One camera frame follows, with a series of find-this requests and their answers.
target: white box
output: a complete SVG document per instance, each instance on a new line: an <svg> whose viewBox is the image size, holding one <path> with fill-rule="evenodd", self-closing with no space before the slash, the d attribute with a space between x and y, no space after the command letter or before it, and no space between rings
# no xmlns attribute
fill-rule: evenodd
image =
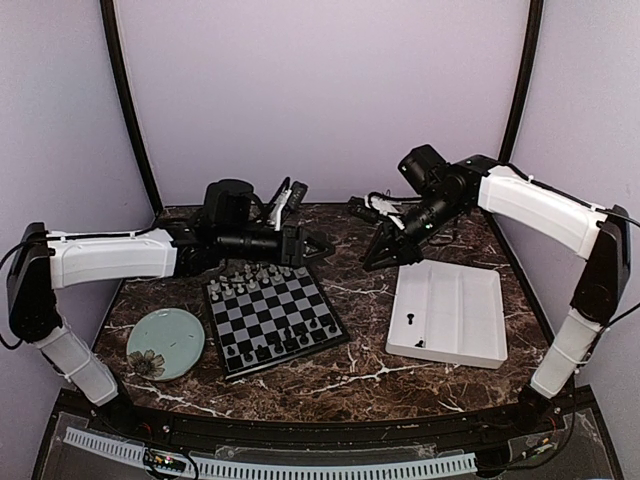
<svg viewBox="0 0 640 480"><path fill-rule="evenodd" d="M499 368L507 336L498 272L431 260L400 267L386 350Z"/></svg>

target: ventilation grille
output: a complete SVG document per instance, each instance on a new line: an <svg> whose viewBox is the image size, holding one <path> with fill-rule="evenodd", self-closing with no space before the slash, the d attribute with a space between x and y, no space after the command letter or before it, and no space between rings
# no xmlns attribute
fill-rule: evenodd
<svg viewBox="0 0 640 480"><path fill-rule="evenodd" d="M135 443L114 440L72 427L67 428L64 442L120 463L144 468L142 458L145 448ZM415 462L339 467L289 467L228 462L198 456L192 458L200 469L201 479L215 480L418 480L446 478L477 471L473 453ZM161 467L157 467L157 470L163 472ZM182 476L194 478L190 463L187 462L187 469Z"/></svg>

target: white wall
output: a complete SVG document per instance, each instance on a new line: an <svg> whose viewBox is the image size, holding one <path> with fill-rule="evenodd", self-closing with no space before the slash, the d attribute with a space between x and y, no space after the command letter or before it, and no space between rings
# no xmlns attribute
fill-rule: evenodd
<svg viewBox="0 0 640 480"><path fill-rule="evenodd" d="M0 65L0 251L32 221L67 231L148 225L99 2L0 2ZM113 283L65 290L60 308L91 342L113 293ZM4 287L0 311L13 343ZM32 347L0 348L0 477L31 478L60 385Z"/></svg>
<svg viewBox="0 0 640 480"><path fill-rule="evenodd" d="M514 162L525 172L640 217L640 3L547 2ZM503 222L551 323L567 312L584 263L563 247ZM622 307L640 301L640 235ZM607 335L581 378L591 383L626 478L640 478L640 317Z"/></svg>
<svg viewBox="0 0 640 480"><path fill-rule="evenodd" d="M497 156L528 1L117 2L129 79L163 201L210 181L309 200L391 188L433 142Z"/></svg>

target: dark marble surface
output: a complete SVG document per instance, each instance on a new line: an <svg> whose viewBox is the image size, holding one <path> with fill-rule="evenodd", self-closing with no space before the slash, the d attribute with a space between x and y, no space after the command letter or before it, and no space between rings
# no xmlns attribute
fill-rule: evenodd
<svg viewBox="0 0 640 480"><path fill-rule="evenodd" d="M186 215L184 208L166 215ZM367 273L358 258L374 228L350 217L343 205L307 205L297 220L327 233L336 254L312 268L351 334L349 343L303 357L236 382L223 380L210 336L202 285L212 273L189 279L127 281L95 352L120 373L138 405L245 420L340 422L412 418L514 403L517 391L546 351L546 341L518 281L483 216L459 222L445 247L425 247L433 260L500 273L509 358L498 370L415 360L384 351L397 269ZM199 363L184 377L152 383L126 362L131 328L159 308L188 310L208 339Z"/></svg>

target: robotic arm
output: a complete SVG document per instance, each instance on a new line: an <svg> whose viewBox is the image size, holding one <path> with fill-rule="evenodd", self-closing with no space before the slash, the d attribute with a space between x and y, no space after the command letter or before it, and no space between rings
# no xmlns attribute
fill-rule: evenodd
<svg viewBox="0 0 640 480"><path fill-rule="evenodd" d="M228 258L294 268L324 258L332 245L281 225L283 212L295 211L305 192L306 186L286 182L264 206L250 184L222 180L209 185L190 219L159 221L139 232L68 234L33 223L7 278L11 331L38 348L116 428L131 428L126 390L58 313L54 290L94 280L194 276ZM250 220L252 202L260 214ZM274 216L277 222L270 221Z"/></svg>
<svg viewBox="0 0 640 480"><path fill-rule="evenodd" d="M380 225L365 254L365 270L421 261L421 243L475 206L524 223L587 261L555 341L519 396L520 424L533 426L618 307L630 272L629 227L620 218L627 212L586 204L481 155L449 164L430 145L413 149L398 169L422 200Z"/></svg>

